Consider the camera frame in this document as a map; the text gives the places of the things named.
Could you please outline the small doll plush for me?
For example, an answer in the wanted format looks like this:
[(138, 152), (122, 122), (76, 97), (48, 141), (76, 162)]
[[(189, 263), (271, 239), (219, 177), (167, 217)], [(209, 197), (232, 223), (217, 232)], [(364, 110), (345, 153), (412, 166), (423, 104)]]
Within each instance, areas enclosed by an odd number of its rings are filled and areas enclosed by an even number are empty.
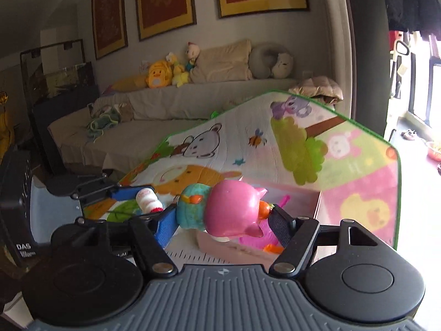
[(185, 69), (188, 72), (190, 72), (194, 68), (197, 58), (199, 57), (199, 54), (200, 54), (199, 46), (196, 45), (196, 43), (188, 42), (188, 48), (186, 51), (186, 57), (188, 61), (185, 66)]

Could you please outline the beige sofa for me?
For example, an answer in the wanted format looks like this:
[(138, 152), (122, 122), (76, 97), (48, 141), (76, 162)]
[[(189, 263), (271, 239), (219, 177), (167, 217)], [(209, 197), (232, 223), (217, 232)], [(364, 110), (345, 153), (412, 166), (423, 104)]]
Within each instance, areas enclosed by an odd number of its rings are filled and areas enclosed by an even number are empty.
[[(52, 122), (48, 130), (64, 165), (75, 171), (114, 170), (128, 173), (149, 157), (167, 135), (208, 120), (250, 97), (269, 90), (288, 90), (294, 79), (254, 79), (209, 84), (185, 84), (131, 93), (113, 94)], [(105, 106), (131, 105), (133, 118), (106, 130), (103, 136), (87, 136), (92, 114)]]

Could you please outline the pink cardboard box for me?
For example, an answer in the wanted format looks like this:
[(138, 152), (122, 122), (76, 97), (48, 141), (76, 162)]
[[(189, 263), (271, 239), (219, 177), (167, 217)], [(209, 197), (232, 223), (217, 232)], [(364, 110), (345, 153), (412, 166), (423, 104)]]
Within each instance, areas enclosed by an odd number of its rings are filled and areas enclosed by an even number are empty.
[(206, 229), (196, 231), (207, 265), (263, 265), (268, 269), (288, 245), (296, 219), (318, 214), (321, 192), (286, 184), (226, 179), (211, 189), (203, 212)]

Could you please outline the glass fish tank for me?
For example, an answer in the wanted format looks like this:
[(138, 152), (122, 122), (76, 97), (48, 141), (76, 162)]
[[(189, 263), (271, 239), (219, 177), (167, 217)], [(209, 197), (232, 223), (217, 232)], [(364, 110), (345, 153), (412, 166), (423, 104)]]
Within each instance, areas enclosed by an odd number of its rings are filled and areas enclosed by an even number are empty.
[(86, 60), (82, 39), (21, 52), (20, 69), (29, 111), (38, 102), (95, 84), (93, 66)]

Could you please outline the beige pillow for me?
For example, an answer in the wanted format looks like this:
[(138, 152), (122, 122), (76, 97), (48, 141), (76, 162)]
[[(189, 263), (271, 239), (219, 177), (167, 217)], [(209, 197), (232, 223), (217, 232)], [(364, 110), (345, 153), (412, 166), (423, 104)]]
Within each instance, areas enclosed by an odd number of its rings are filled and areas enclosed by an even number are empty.
[(251, 50), (252, 45), (248, 39), (202, 50), (190, 72), (191, 81), (194, 84), (206, 84), (252, 79), (249, 68)]

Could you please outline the small white red bottle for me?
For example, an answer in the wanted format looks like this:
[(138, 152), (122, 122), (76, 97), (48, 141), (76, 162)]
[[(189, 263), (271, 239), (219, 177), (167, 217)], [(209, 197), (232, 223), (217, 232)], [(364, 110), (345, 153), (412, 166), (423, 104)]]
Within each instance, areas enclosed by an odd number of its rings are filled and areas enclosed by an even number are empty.
[(143, 214), (162, 212), (164, 210), (162, 202), (158, 199), (152, 188), (142, 188), (139, 190), (135, 200)]

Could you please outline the colourful cartoon play mat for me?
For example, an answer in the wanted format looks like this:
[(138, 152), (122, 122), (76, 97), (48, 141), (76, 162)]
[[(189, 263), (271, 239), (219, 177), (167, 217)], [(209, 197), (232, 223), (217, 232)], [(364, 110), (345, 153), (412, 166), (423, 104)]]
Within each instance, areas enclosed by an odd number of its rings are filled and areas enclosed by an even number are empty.
[(359, 123), (311, 99), (272, 90), (206, 121), (179, 120), (176, 130), (104, 133), (124, 153), (147, 148), (121, 185), (152, 185), (164, 201), (187, 185), (224, 179), (259, 181), (321, 193), (321, 222), (353, 219), (395, 247), (401, 164), (396, 149)]

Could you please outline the orange tiger plush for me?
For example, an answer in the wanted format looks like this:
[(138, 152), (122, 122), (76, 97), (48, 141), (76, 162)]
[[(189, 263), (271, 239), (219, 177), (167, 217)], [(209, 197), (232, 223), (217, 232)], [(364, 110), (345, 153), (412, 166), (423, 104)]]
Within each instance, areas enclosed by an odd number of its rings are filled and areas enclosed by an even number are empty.
[(147, 72), (146, 83), (149, 88), (167, 87), (172, 84), (173, 72), (165, 60), (152, 63)]

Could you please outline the pink teal carrot toy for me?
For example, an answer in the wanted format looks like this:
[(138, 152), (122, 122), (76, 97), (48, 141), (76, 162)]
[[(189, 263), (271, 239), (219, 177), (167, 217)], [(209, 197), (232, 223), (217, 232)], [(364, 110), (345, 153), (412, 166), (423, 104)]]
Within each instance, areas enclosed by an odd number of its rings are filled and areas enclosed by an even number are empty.
[(238, 180), (223, 180), (214, 186), (187, 186), (176, 204), (176, 222), (183, 229), (198, 229), (213, 238), (263, 237), (260, 223), (274, 206), (264, 201), (265, 188)]

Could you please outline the yellow duck plush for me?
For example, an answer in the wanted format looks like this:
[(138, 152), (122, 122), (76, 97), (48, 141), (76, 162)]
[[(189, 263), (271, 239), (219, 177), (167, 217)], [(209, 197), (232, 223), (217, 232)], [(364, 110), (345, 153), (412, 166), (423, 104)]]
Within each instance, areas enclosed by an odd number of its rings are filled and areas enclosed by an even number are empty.
[(173, 86), (181, 87), (184, 84), (188, 84), (191, 81), (189, 72), (185, 69), (185, 67), (181, 63), (179, 63), (178, 58), (174, 53), (169, 52), (166, 55), (165, 59), (168, 65), (170, 66), (170, 69), (173, 74), (173, 78), (172, 78)]

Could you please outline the grey neck pillow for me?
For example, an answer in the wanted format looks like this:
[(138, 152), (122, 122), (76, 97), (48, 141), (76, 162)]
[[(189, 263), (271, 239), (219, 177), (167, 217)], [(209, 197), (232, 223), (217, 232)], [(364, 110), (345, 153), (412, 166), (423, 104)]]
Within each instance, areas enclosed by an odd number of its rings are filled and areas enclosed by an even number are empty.
[(254, 79), (286, 79), (292, 74), (294, 58), (277, 43), (261, 43), (252, 48), (249, 68)]

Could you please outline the red gold framed picture left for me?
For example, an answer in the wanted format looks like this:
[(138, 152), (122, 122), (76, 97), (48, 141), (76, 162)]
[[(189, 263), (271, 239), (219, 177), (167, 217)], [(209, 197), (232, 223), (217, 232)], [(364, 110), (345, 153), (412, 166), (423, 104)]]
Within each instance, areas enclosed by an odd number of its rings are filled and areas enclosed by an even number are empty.
[(140, 41), (197, 24), (194, 0), (135, 0)]

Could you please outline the green knitted cloth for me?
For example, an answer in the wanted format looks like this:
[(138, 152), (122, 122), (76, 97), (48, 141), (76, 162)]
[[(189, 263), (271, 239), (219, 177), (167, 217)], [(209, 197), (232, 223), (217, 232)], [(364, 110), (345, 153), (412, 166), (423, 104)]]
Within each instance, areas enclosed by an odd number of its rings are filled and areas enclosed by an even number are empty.
[(95, 141), (102, 137), (108, 129), (118, 125), (121, 121), (121, 115), (114, 106), (106, 105), (98, 112), (92, 115), (91, 121), (87, 124), (87, 137)]

